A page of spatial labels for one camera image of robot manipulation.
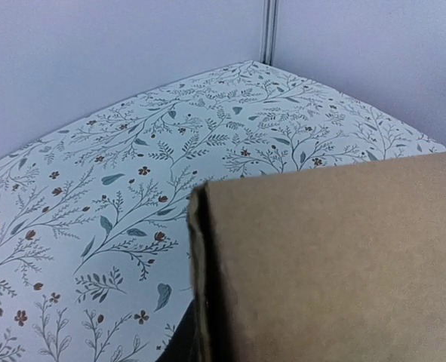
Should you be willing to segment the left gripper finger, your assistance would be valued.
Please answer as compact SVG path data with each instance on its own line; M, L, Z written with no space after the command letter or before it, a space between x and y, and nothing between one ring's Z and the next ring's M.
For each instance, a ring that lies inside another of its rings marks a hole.
M198 322L194 299L158 362L198 362Z

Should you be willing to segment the brown cardboard box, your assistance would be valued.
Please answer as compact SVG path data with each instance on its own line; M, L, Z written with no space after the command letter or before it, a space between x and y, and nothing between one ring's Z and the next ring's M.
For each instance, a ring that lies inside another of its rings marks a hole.
M446 152L207 182L201 361L446 361Z

